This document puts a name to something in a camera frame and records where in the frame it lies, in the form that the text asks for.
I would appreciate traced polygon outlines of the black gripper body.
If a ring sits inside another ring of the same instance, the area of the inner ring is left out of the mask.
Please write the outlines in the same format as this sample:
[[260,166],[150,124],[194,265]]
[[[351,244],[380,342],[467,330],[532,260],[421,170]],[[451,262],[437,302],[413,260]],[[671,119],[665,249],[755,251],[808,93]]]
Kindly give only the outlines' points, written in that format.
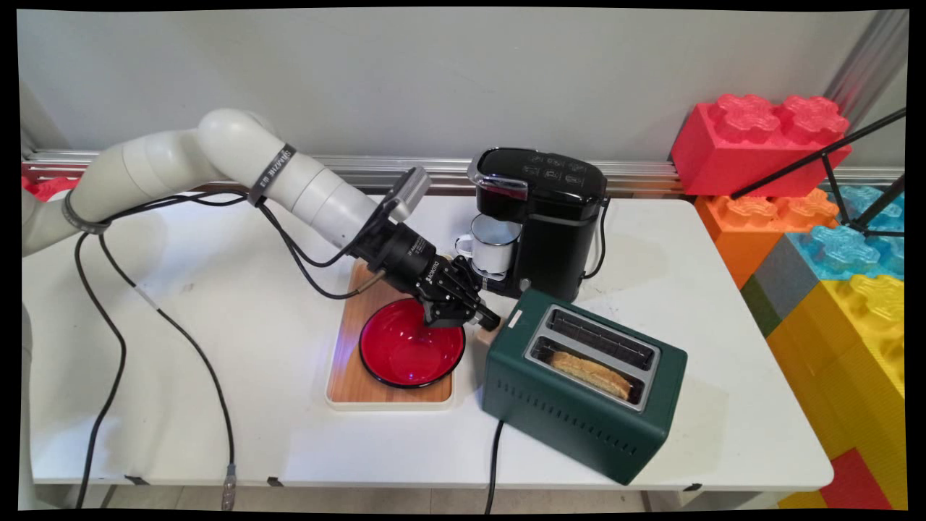
[[353,256],[366,261],[368,270],[384,272],[383,280],[416,299],[449,299],[438,281],[451,266],[422,235],[404,222],[377,222],[358,235]]

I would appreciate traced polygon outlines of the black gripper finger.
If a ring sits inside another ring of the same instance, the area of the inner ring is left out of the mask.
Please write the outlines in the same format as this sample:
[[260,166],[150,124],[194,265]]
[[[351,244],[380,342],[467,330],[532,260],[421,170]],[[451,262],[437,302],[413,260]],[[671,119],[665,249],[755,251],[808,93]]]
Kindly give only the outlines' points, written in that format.
[[497,329],[501,317],[490,310],[480,297],[482,283],[472,270],[466,258],[452,258],[443,268],[443,290],[450,301],[462,310],[467,322],[477,324],[481,329]]
[[430,329],[458,329],[475,324],[486,331],[496,330],[498,315],[476,295],[436,288],[422,293],[424,323]]

